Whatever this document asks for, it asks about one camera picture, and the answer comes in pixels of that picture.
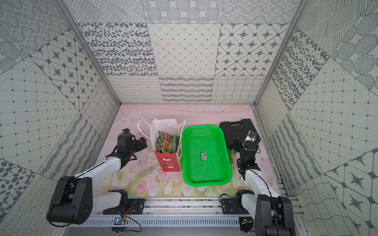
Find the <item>white red paper gift bag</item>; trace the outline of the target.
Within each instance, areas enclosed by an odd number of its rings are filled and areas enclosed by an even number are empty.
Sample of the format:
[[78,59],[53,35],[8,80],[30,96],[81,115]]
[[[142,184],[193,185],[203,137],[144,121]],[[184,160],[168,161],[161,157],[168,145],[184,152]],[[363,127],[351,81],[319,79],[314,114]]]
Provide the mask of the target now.
[[154,119],[150,134],[144,134],[152,144],[152,149],[164,172],[182,171],[182,136],[186,121],[178,124],[175,119]]

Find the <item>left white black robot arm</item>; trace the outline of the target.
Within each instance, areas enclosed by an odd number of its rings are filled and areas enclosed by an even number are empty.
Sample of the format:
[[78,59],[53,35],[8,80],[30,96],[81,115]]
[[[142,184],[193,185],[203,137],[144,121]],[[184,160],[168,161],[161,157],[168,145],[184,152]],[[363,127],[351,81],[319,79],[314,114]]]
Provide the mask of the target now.
[[145,138],[137,139],[129,129],[124,129],[113,151],[103,161],[75,176],[60,178],[46,213],[48,223],[55,227],[79,225],[96,213],[123,214],[130,210],[126,191],[111,190],[95,197],[94,188],[136,160],[135,153],[147,146]]

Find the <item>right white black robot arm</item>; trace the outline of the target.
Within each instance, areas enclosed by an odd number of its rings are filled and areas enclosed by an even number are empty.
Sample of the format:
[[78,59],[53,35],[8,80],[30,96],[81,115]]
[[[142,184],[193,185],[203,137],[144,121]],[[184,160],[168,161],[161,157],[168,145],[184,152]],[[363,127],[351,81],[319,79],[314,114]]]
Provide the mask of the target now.
[[240,153],[237,167],[252,192],[238,192],[236,199],[253,220],[257,236],[295,236],[293,206],[289,198],[274,191],[256,164],[258,145],[254,141],[234,140],[234,150]]

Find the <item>orange green soup packet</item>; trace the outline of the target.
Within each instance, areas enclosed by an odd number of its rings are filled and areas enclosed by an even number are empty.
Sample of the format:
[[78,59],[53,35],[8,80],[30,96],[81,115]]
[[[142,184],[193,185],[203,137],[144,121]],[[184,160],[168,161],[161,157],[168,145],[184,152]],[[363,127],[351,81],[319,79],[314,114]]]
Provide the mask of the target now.
[[170,135],[159,130],[155,142],[156,151],[163,154],[174,154],[178,150],[179,141],[178,135]]

